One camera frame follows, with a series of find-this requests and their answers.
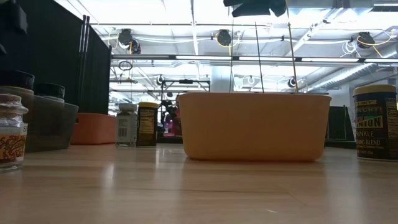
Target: black jar lid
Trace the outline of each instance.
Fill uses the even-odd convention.
[[[65,87],[54,83],[38,83],[35,85],[35,95],[54,96],[63,99]]]
[[[33,90],[35,76],[18,70],[0,70],[0,86],[14,86]]]

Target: wooden table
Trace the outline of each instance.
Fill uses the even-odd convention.
[[[398,164],[201,162],[180,145],[72,146],[0,174],[0,223],[398,223]]]

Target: clear plastic container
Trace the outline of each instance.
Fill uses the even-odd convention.
[[[116,116],[116,145],[135,146],[137,142],[137,105],[119,104]]]
[[[0,172],[22,167],[27,133],[22,116],[27,112],[20,96],[0,94]]]

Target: white bottle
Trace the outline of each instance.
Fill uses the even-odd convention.
[[[137,105],[119,104],[116,116],[116,145],[135,146],[137,142]]]

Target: lid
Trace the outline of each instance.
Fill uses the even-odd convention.
[[[21,97],[11,94],[0,94],[0,112],[26,114],[28,109],[21,104]]]
[[[140,102],[140,103],[138,103],[138,106],[140,106],[140,107],[157,108],[158,104],[157,103],[150,103],[150,102]]]
[[[397,93],[397,90],[393,85],[368,85],[354,90],[354,96],[365,93]]]
[[[34,75],[17,70],[0,71],[0,86],[16,86],[33,90]]]
[[[63,99],[65,96],[65,87],[54,83],[38,83],[35,85],[35,94]]]
[[[136,110],[137,109],[137,105],[135,105],[134,103],[120,103],[119,104],[119,109],[130,109],[130,110]]]

